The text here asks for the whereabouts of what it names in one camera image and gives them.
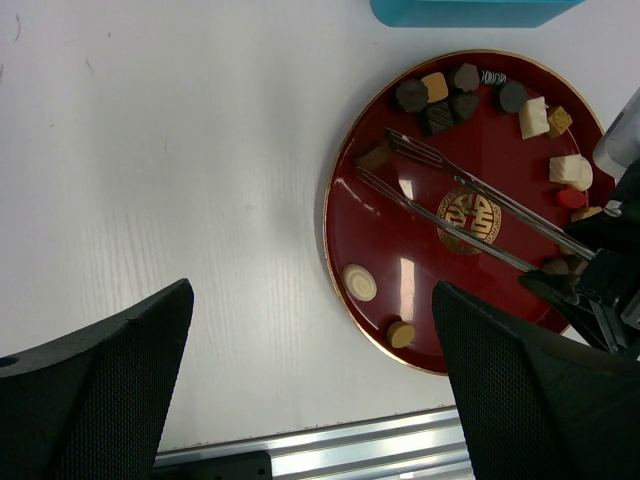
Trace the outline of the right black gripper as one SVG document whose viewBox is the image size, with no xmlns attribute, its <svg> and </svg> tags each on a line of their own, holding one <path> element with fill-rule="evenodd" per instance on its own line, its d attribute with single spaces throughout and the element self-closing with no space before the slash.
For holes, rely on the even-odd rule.
<svg viewBox="0 0 640 480">
<path fill-rule="evenodd" d="M 528 271 L 518 282 L 562 315 L 592 347 L 639 358 L 639 163 L 626 169 L 601 213 L 564 232 L 596 251 L 585 273 L 585 299 L 573 274 Z"/>
</svg>

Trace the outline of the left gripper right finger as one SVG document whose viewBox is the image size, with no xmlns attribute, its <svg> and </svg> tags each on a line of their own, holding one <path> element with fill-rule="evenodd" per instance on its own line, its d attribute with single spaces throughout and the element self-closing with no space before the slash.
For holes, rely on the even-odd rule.
<svg viewBox="0 0 640 480">
<path fill-rule="evenodd" d="M 444 281 L 432 311 L 476 478 L 638 478 L 638 361 Z"/>
</svg>

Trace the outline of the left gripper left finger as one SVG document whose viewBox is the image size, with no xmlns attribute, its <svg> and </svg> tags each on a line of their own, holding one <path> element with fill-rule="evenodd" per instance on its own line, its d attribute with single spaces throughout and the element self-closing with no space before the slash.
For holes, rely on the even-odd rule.
<svg viewBox="0 0 640 480">
<path fill-rule="evenodd" d="M 148 479 L 194 306 L 181 279 L 1 359 L 4 479 Z"/>
</svg>

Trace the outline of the caramel cup chocolate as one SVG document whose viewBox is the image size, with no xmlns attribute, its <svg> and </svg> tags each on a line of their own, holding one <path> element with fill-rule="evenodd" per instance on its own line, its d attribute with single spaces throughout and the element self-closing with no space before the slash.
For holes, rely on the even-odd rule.
<svg viewBox="0 0 640 480">
<path fill-rule="evenodd" d="M 359 168 L 374 172 L 386 165 L 391 160 L 392 154 L 393 150 L 388 144 L 380 144 L 358 157 L 355 164 Z"/>
</svg>

